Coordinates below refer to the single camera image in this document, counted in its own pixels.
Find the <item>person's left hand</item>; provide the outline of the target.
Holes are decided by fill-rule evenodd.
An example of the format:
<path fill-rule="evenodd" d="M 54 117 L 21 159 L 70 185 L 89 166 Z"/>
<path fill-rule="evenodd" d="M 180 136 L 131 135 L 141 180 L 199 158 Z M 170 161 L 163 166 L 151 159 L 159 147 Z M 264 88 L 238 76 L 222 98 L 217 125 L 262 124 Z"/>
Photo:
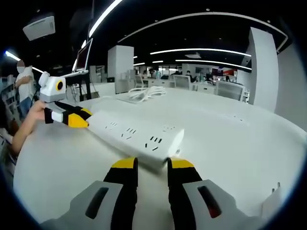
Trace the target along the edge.
<path fill-rule="evenodd" d="M 30 108 L 28 115 L 35 120 L 45 120 L 45 108 L 46 104 L 38 100 Z"/>

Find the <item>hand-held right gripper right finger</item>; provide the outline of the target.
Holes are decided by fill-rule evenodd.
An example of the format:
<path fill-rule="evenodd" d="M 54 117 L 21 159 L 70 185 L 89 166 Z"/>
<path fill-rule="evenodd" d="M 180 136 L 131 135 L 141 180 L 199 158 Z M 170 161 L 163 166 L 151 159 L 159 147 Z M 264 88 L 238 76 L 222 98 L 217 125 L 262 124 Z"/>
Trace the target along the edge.
<path fill-rule="evenodd" d="M 192 163 L 167 159 L 168 201 L 177 230 L 261 230 L 264 221 L 237 208 L 235 199 Z"/>

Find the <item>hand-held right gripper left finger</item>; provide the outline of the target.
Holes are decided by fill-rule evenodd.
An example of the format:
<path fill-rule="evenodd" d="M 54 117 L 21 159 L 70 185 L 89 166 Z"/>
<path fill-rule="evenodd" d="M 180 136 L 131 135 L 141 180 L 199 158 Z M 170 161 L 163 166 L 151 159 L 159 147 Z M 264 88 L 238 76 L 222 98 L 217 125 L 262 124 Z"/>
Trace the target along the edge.
<path fill-rule="evenodd" d="M 59 218 L 41 223 L 44 230 L 130 230 L 137 203 L 138 159 L 115 162 L 103 181 L 95 181 Z"/>

